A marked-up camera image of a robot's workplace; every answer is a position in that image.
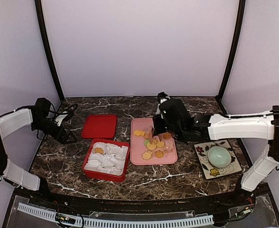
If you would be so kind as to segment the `round tan cookie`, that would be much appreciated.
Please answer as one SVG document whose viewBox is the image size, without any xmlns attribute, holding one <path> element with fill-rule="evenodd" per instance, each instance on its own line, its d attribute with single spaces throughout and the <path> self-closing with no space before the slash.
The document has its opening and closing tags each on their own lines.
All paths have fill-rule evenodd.
<svg viewBox="0 0 279 228">
<path fill-rule="evenodd" d="M 151 138 L 150 135 L 151 135 L 150 133 L 146 133 L 146 134 L 144 135 L 144 138 L 145 138 L 145 139 L 149 139 L 149 138 Z"/>
</svg>

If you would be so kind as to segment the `swirl butter cookie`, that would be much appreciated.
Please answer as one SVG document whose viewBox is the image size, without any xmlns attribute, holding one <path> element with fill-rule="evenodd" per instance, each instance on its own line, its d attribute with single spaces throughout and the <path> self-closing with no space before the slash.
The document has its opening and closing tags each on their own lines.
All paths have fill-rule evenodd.
<svg viewBox="0 0 279 228">
<path fill-rule="evenodd" d="M 149 141 L 149 143 L 146 145 L 148 150 L 155 150 L 157 148 L 156 143 L 157 139 L 154 139 L 152 142 Z"/>
</svg>

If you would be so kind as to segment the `red cookie box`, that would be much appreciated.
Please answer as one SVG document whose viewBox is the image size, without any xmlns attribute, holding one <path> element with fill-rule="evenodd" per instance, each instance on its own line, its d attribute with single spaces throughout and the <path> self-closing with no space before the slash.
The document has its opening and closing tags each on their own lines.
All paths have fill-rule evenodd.
<svg viewBox="0 0 279 228">
<path fill-rule="evenodd" d="M 121 183 L 125 180 L 130 144 L 106 139 L 93 139 L 82 170 L 89 178 Z"/>
</svg>

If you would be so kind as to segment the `metal serving tongs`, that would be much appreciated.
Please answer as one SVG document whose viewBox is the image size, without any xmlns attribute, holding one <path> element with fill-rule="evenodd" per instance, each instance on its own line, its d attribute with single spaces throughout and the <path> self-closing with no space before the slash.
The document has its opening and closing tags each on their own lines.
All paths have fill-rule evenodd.
<svg viewBox="0 0 279 228">
<path fill-rule="evenodd" d="M 170 99 L 171 99 L 170 96 L 168 96 L 165 92 L 160 92 L 157 95 L 158 105 L 157 105 L 156 113 L 153 116 L 153 127 L 151 130 L 152 130 L 152 136 L 158 136 L 160 140 L 163 138 L 163 134 L 167 132 L 167 129 L 166 129 L 166 121 L 163 115 L 161 114 L 159 106 L 163 102 Z"/>
</svg>

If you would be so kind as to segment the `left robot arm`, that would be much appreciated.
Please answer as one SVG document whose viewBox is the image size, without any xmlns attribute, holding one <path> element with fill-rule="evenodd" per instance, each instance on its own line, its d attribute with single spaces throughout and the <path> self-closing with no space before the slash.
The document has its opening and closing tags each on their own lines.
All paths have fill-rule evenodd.
<svg viewBox="0 0 279 228">
<path fill-rule="evenodd" d="M 31 174 L 22 167 L 14 164 L 6 153 L 3 140 L 20 130 L 30 126 L 32 130 L 41 131 L 51 136 L 61 144 L 76 143 L 75 135 L 61 126 L 61 121 L 71 116 L 71 113 L 56 113 L 59 121 L 49 118 L 51 110 L 38 105 L 23 106 L 0 116 L 0 182 L 5 180 L 15 188 L 25 188 L 36 192 L 35 198 L 44 207 L 51 207 L 54 196 L 49 193 L 46 179 Z"/>
</svg>

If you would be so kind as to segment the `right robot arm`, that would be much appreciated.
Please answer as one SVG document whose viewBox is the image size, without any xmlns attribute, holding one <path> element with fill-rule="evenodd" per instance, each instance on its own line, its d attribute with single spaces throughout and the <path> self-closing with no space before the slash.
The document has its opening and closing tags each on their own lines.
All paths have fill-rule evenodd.
<svg viewBox="0 0 279 228">
<path fill-rule="evenodd" d="M 170 107 L 153 117 L 155 134 L 170 133 L 176 140 L 188 142 L 217 141 L 229 138 L 258 138 L 268 141 L 253 166 L 243 174 L 239 188 L 230 195 L 230 202 L 240 206 L 252 192 L 279 165 L 279 106 L 260 114 L 222 115 L 180 114 Z"/>
</svg>

